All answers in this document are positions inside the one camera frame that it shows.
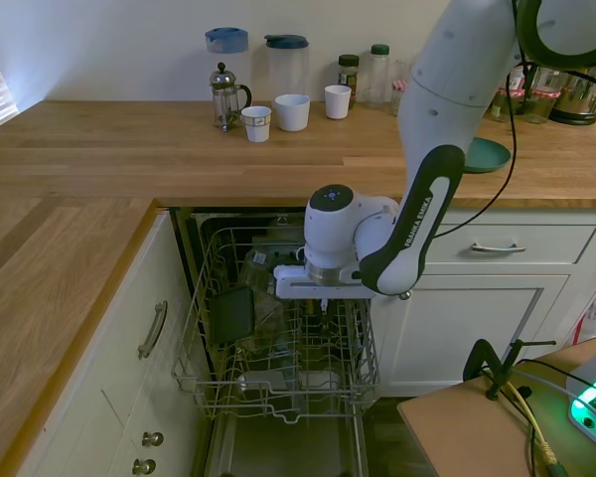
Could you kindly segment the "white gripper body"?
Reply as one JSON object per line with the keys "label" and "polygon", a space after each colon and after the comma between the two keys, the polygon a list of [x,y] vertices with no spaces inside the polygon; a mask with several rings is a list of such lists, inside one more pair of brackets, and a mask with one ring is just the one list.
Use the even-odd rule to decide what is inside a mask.
{"label": "white gripper body", "polygon": [[322,285],[315,283],[304,265],[278,265],[273,270],[275,294],[282,299],[371,299],[375,293],[358,280]]}

